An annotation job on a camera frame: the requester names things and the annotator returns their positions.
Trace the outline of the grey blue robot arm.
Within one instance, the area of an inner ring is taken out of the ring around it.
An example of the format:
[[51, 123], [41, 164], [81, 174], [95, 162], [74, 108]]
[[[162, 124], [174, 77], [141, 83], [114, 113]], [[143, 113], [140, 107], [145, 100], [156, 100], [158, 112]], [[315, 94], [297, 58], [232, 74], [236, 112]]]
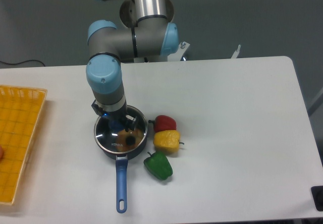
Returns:
[[137, 118], [127, 112], [121, 62], [176, 53], [179, 36], [176, 24], [167, 16], [166, 0], [131, 0], [135, 6], [135, 24], [118, 29], [107, 20], [93, 22], [88, 29], [89, 62], [86, 78], [95, 97], [95, 113], [117, 122], [126, 131], [134, 130]]

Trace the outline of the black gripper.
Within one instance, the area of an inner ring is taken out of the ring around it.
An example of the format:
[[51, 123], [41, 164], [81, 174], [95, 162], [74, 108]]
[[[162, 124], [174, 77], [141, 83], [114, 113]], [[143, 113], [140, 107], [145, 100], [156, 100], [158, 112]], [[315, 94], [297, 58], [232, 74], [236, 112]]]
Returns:
[[127, 105], [123, 104], [120, 108], [115, 108], [113, 105], [104, 105], [102, 108], [100, 104], [94, 100], [91, 107], [94, 112], [105, 119], [111, 121], [121, 121], [124, 120], [125, 131], [134, 131], [137, 126], [137, 117], [132, 117], [127, 115]]

